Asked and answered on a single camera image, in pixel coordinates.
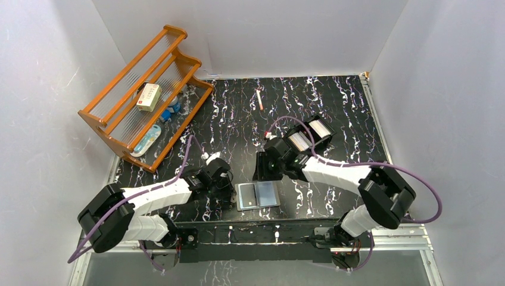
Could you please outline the silver metal card holder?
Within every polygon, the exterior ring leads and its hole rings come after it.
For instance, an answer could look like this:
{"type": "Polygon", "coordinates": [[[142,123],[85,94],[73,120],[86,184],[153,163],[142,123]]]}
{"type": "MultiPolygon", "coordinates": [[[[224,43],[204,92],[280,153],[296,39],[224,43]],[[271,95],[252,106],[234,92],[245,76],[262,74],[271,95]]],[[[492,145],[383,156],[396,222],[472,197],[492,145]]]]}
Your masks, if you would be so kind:
{"type": "Polygon", "coordinates": [[[255,182],[236,184],[235,191],[236,191],[236,207],[240,212],[280,206],[278,184],[276,181],[255,181],[255,182]],[[245,210],[241,209],[238,202],[239,198],[238,189],[239,186],[243,184],[254,184],[255,193],[258,201],[257,207],[245,210]]]}

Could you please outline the black card tray box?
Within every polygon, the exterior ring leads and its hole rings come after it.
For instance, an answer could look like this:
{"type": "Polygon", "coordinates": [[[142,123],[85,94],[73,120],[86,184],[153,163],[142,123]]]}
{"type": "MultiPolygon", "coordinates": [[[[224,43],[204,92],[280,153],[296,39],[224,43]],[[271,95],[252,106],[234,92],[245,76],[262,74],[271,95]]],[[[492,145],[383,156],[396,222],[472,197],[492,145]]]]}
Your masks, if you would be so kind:
{"type": "Polygon", "coordinates": [[[309,117],[308,119],[306,119],[305,121],[303,121],[304,123],[304,126],[302,126],[302,124],[298,124],[296,126],[294,126],[293,128],[290,128],[287,132],[287,134],[283,137],[284,140],[287,141],[287,143],[294,147],[295,151],[298,151],[295,146],[293,145],[293,143],[288,139],[288,137],[290,135],[292,135],[293,133],[297,133],[297,132],[302,132],[305,134],[305,136],[311,141],[311,148],[310,149],[307,149],[305,150],[306,152],[310,152],[312,148],[314,148],[314,151],[317,155],[323,155],[324,151],[327,149],[327,147],[329,146],[329,143],[331,142],[332,140],[332,137],[336,134],[335,132],[335,129],[321,116],[321,115],[313,115],[311,117],[309,117]],[[317,133],[309,126],[309,122],[312,121],[312,120],[321,120],[325,125],[326,127],[331,131],[331,135],[329,136],[326,136],[324,138],[321,138],[317,135],[317,133]]]}

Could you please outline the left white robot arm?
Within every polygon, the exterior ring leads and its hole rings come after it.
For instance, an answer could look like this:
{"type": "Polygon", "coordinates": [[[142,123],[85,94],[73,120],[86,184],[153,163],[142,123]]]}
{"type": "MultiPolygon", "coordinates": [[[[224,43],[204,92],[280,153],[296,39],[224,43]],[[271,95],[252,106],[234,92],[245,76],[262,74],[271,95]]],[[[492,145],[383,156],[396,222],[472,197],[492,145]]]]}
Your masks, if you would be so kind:
{"type": "Polygon", "coordinates": [[[198,230],[177,226],[160,210],[211,198],[229,198],[231,168],[214,156],[178,178],[138,188],[108,184],[78,214],[77,221],[96,253],[123,241],[151,241],[164,248],[195,249],[198,230]]]}

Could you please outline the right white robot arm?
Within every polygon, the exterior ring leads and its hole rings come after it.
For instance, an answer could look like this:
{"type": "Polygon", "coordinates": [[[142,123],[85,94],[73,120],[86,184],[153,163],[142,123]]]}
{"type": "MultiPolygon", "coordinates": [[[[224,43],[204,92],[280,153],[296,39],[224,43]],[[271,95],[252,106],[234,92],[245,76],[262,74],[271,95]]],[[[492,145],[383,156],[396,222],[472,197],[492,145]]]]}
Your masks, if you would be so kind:
{"type": "Polygon", "coordinates": [[[317,227],[303,238],[317,248],[352,246],[364,232],[376,227],[397,229],[416,198],[406,180],[389,164],[347,166],[297,151],[286,140],[275,137],[256,154],[255,181],[292,180],[321,183],[359,195],[362,205],[352,209],[331,228],[317,227]]]}

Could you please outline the black VIP card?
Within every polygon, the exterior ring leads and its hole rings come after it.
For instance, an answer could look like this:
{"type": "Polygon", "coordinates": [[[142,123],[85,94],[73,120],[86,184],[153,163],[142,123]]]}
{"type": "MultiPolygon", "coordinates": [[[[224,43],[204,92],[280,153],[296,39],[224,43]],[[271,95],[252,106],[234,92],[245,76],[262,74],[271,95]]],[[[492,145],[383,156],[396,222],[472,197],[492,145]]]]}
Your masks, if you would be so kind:
{"type": "Polygon", "coordinates": [[[242,210],[258,206],[254,184],[243,184],[238,189],[238,202],[242,210]]]}

